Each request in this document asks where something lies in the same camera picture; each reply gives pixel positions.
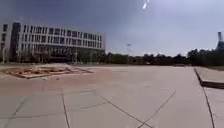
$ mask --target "distant building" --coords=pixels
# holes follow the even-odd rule
[[[5,23],[0,30],[0,57],[6,61],[92,61],[106,48],[105,34],[97,32],[21,22]]]
[[[224,50],[224,41],[223,41],[223,36],[222,32],[218,32],[218,45],[217,45],[217,50]]]

